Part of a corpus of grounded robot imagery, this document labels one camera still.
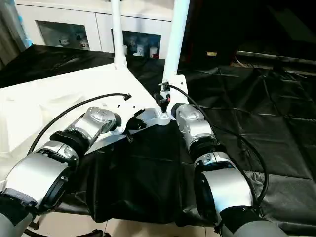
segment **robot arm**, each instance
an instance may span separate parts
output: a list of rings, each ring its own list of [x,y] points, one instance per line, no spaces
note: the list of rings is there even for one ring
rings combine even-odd
[[[200,215],[207,219],[216,213],[223,237],[286,237],[252,208],[253,197],[246,179],[217,141],[201,111],[169,85],[187,93],[185,77],[178,75],[164,83],[162,94],[167,94],[167,113],[176,120],[195,165],[194,188]]]
[[[121,126],[112,111],[90,107],[66,130],[27,155],[8,174],[0,194],[0,237],[19,237],[36,215],[60,202],[79,160],[101,133]]]

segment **white vertical pole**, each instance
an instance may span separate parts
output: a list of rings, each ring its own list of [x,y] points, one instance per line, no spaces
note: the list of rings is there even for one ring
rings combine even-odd
[[[114,64],[116,68],[127,66],[127,61],[124,55],[124,48],[123,48],[124,42],[123,42],[123,31],[122,31],[119,4],[120,4],[119,0],[111,0],[113,37],[114,37],[114,48],[115,48]]]
[[[189,5],[190,0],[174,1],[171,34],[162,83],[168,82],[170,77],[177,74]]]

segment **black cloth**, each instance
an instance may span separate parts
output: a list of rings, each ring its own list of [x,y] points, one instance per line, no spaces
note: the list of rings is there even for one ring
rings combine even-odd
[[[128,68],[153,95],[163,60],[128,57]],[[32,46],[0,72],[0,87],[113,62],[113,56]],[[211,121],[242,134],[263,156],[270,185],[262,203],[265,218],[287,233],[316,236],[316,80],[273,71],[179,67],[189,94]],[[253,152],[215,129],[257,194],[263,173]],[[86,155],[59,211],[177,225],[213,225],[196,209],[194,168],[175,122],[153,126]]]

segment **curtain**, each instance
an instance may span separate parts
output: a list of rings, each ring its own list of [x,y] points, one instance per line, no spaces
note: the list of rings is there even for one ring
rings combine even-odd
[[[20,53],[3,17],[0,17],[0,69]]]
[[[28,45],[13,0],[0,0],[0,70]]]

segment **white cabinet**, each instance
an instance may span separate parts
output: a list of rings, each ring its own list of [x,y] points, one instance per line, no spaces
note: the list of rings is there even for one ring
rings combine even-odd
[[[97,13],[96,18],[102,51],[114,53],[112,16]],[[139,54],[138,50],[143,49],[143,56],[149,57],[150,48],[157,48],[155,57],[166,58],[171,31],[170,21],[122,16],[121,23],[128,54]]]
[[[111,3],[105,0],[15,0],[33,44],[114,53]],[[128,54],[166,58],[174,0],[123,0]]]
[[[17,5],[33,44],[101,51],[94,12]]]

